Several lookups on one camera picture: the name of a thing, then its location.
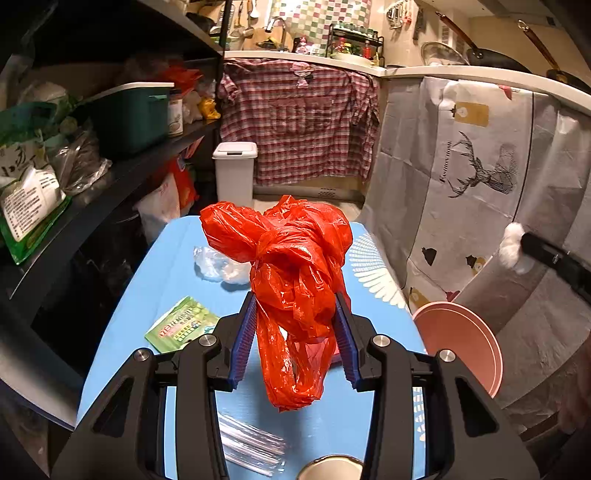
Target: plaid shirt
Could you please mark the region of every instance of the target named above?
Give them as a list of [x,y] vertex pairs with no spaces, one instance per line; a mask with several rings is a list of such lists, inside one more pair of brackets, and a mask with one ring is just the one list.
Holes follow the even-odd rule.
[[224,142],[258,145],[255,182],[318,176],[367,179],[378,133],[373,77],[305,62],[232,59],[225,63]]

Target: clear plastic bag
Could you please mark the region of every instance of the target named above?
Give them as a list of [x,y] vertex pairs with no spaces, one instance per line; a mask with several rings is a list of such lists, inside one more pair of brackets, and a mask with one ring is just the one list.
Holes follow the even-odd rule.
[[85,191],[101,178],[111,161],[99,155],[99,141],[89,123],[79,129],[74,141],[59,149],[49,163],[61,189],[68,195]]
[[285,441],[229,415],[218,414],[226,461],[265,476],[284,470]]
[[234,285],[250,283],[251,264],[238,263],[210,247],[195,247],[193,258],[209,281],[224,281]]

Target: blue tablecloth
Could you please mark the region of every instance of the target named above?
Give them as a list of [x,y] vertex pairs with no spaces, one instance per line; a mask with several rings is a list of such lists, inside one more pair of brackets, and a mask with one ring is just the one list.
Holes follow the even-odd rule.
[[[394,300],[385,302],[376,298],[384,293],[390,298],[395,284],[392,285],[371,237],[360,223],[351,223],[351,229],[354,241],[347,253],[343,275],[353,313],[370,318],[378,333],[389,335],[408,350],[423,353],[423,342],[409,312],[397,306]],[[205,245],[207,241],[199,217],[174,220],[162,232],[105,330],[84,385],[78,421],[131,352],[140,347],[151,347],[144,339],[146,331],[182,297],[192,296],[220,317],[239,311],[246,289],[209,282],[200,276],[199,268],[193,262],[193,248]],[[220,412],[287,441],[285,471],[280,478],[294,479],[304,465],[324,455],[338,453],[363,459],[373,393],[356,393],[345,380],[343,369],[336,366],[326,375],[321,400],[301,410],[280,414],[267,399],[257,348],[255,337],[244,380],[231,394],[216,392],[217,407]],[[171,479],[177,478],[175,390],[168,389],[164,428],[165,473]],[[421,478],[425,472],[423,405],[420,389],[413,390],[413,476]],[[262,478],[258,473],[232,463],[228,463],[228,471],[232,480]]]

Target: screw head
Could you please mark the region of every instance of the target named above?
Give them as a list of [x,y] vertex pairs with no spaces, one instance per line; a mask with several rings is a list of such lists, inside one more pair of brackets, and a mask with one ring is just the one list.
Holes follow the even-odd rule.
[[377,346],[388,346],[390,345],[390,339],[388,337],[386,337],[385,335],[376,335],[374,338],[372,338],[372,342],[377,345]]
[[456,354],[453,353],[451,350],[441,350],[439,352],[439,358],[444,362],[453,362],[456,359]]
[[137,362],[144,362],[145,360],[150,358],[151,354],[152,352],[147,348],[140,348],[134,352],[134,360],[136,360]]
[[215,335],[211,335],[210,333],[206,333],[205,335],[201,335],[199,337],[199,344],[203,346],[212,346],[217,342],[217,338]]

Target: pink bowl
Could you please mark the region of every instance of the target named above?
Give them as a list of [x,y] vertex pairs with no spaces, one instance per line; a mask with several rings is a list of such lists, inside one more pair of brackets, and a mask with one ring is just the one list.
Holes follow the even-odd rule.
[[434,301],[413,315],[429,355],[449,348],[479,380],[491,397],[501,386],[503,357],[490,328],[467,308],[448,301]]

